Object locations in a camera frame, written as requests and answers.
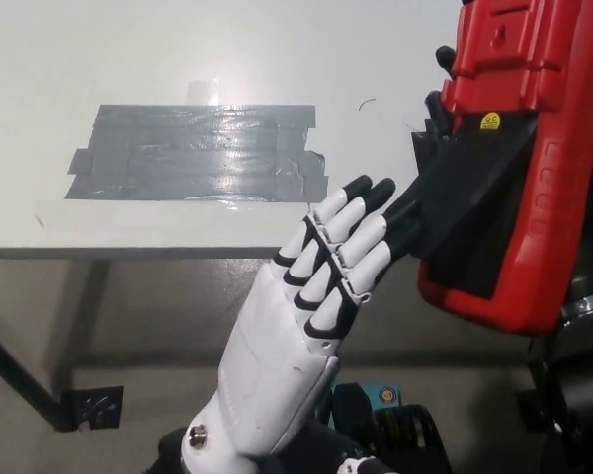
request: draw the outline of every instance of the blue device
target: blue device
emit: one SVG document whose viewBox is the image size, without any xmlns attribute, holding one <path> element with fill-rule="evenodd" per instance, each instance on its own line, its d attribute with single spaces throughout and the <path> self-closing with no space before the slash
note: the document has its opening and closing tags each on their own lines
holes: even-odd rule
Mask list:
<svg viewBox="0 0 593 474">
<path fill-rule="evenodd" d="M 343 384 L 334 384 L 332 386 L 332 396 L 338 385 Z M 402 405 L 402 392 L 397 385 L 389 383 L 361 383 L 360 387 L 369 397 L 372 411 L 381 408 L 400 407 Z M 334 429 L 333 416 L 329 417 L 328 426 Z"/>
</svg>

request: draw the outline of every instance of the yellow warning label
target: yellow warning label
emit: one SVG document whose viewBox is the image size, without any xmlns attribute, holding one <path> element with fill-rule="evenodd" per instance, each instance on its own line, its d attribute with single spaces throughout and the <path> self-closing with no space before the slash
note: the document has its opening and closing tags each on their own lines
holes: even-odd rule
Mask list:
<svg viewBox="0 0 593 474">
<path fill-rule="evenodd" d="M 501 126 L 501 116 L 496 112 L 485 114 L 481 121 L 481 130 L 498 130 L 499 126 Z"/>
</svg>

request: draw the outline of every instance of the robotic hand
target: robotic hand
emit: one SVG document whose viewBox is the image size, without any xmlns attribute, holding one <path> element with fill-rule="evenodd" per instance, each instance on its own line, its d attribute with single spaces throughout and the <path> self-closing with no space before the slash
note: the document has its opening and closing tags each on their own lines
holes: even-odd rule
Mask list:
<svg viewBox="0 0 593 474">
<path fill-rule="evenodd" d="M 318 205 L 257 274 L 224 350 L 217 389 L 187 428 L 190 474 L 252 474 L 313 416 L 361 305 L 418 226 L 395 184 L 362 176 Z"/>
</svg>

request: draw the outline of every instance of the yellow sticker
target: yellow sticker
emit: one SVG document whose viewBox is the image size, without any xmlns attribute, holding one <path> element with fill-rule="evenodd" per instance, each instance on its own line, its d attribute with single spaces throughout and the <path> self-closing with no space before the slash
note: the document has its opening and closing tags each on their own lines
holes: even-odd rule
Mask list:
<svg viewBox="0 0 593 474">
<path fill-rule="evenodd" d="M 485 114 L 481 121 L 481 130 L 498 130 L 499 126 L 501 126 L 501 116 L 496 112 Z"/>
<path fill-rule="evenodd" d="M 395 398 L 397 398 L 395 396 L 395 392 L 388 387 L 384 388 L 380 392 L 380 399 L 385 403 L 393 403 L 395 401 Z"/>
</svg>

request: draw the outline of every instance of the robot finger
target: robot finger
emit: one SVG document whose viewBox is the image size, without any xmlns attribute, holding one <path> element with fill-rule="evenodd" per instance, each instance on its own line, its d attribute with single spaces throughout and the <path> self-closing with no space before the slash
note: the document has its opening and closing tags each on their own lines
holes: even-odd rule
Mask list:
<svg viewBox="0 0 593 474">
<path fill-rule="evenodd" d="M 326 260 L 307 282 L 307 284 L 294 295 L 293 306 L 296 319 L 300 325 L 318 310 L 325 298 L 343 278 L 339 265 L 333 258 Z"/>
<path fill-rule="evenodd" d="M 338 249 L 338 259 L 343 267 L 353 269 L 386 235 L 418 225 L 415 219 L 418 205 L 415 202 L 394 202 L 382 215 L 361 226 Z"/>
<path fill-rule="evenodd" d="M 284 293 L 288 298 L 294 298 L 309 283 L 328 254 L 327 246 L 320 239 L 314 238 L 309 241 L 305 250 L 283 275 Z"/>
<path fill-rule="evenodd" d="M 317 205 L 313 212 L 314 221 L 318 225 L 325 225 L 340 210 L 358 196 L 362 196 L 371 189 L 373 184 L 369 176 L 363 175 L 344 186 L 336 193 L 326 198 L 321 204 Z"/>
<path fill-rule="evenodd" d="M 317 355 L 332 356 L 354 324 L 362 304 L 346 280 L 339 281 L 303 325 L 309 349 Z"/>
<path fill-rule="evenodd" d="M 347 282 L 354 294 L 365 301 L 386 271 L 409 251 L 419 224 L 387 234 L 358 264 L 347 273 Z"/>
<path fill-rule="evenodd" d="M 354 198 L 322 227 L 327 242 L 332 246 L 345 242 L 352 230 L 366 216 L 385 205 L 394 193 L 395 182 L 385 178 L 368 193 Z"/>
<path fill-rule="evenodd" d="M 297 257 L 314 237 L 317 225 L 324 225 L 352 199 L 367 193 L 371 186 L 371 178 L 363 175 L 328 197 L 314 209 L 311 215 L 306 216 L 288 243 L 273 258 L 271 267 L 275 277 L 281 278 L 295 263 Z"/>
</svg>

